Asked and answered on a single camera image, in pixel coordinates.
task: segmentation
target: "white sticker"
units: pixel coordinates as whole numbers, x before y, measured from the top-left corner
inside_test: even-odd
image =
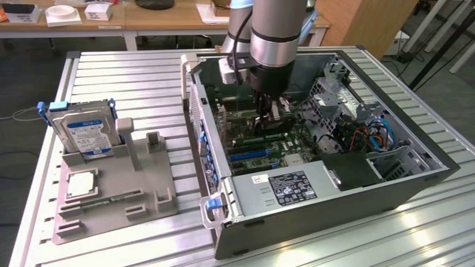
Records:
[[[99,29],[122,29],[122,26],[98,26]]]
[[[262,182],[268,182],[268,175],[267,174],[262,174],[262,175],[256,175],[252,176],[252,182],[255,184],[260,184]]]
[[[102,133],[102,128],[104,128],[102,120],[68,124],[68,131],[82,153],[92,156],[111,150],[110,138]]]

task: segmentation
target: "robotic arm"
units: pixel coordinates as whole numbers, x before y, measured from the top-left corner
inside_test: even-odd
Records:
[[[260,118],[279,119],[276,102],[287,90],[298,46],[311,30],[317,10],[307,0],[238,0],[231,2],[228,36],[220,60],[224,83],[250,82]]]

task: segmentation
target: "slotted aluminum surface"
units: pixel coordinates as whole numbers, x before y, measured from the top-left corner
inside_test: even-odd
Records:
[[[31,236],[27,249],[16,247],[14,262],[28,266],[475,266],[474,146],[366,51],[339,48],[462,166],[443,183],[391,212],[218,261],[210,231],[202,226],[199,184],[179,88],[180,55],[211,50],[88,52],[72,61],[66,98],[72,102],[115,98],[119,117],[135,119],[134,139],[156,130],[167,138],[180,213],[56,246],[51,242],[50,218],[56,206],[54,182],[59,177],[62,143],[51,137],[54,143],[48,146],[46,141],[42,152],[42,157],[48,157],[44,173],[35,176],[44,179],[44,187],[32,190],[40,194],[34,207],[38,217],[30,218],[35,228],[26,226],[28,218],[23,218],[22,229],[30,229]],[[358,94],[371,102],[363,84],[355,77],[351,79]]]

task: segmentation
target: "white box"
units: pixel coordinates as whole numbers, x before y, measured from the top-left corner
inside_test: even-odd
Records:
[[[48,23],[48,27],[83,24],[80,13],[76,8],[74,13],[66,17],[54,16],[50,14],[48,10],[46,10],[46,22]]]
[[[87,19],[94,21],[108,21],[111,19],[112,10],[108,4],[88,4],[84,10]]]
[[[385,53],[385,56],[398,55],[399,51],[405,47],[407,40],[409,40],[409,35],[405,32],[399,31],[394,38],[394,42]]]
[[[11,4],[11,6],[34,6],[30,4]],[[7,13],[7,17],[10,22],[12,23],[36,23],[39,19],[39,15],[42,14],[38,8],[38,5],[35,5],[35,8],[32,9],[31,13]]]

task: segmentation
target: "power supply label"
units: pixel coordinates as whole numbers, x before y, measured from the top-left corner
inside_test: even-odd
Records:
[[[86,155],[98,155],[111,150],[108,135],[102,132],[102,120],[82,121],[68,124],[68,131],[75,144]]]
[[[280,206],[318,197],[305,171],[270,177],[268,182]]]

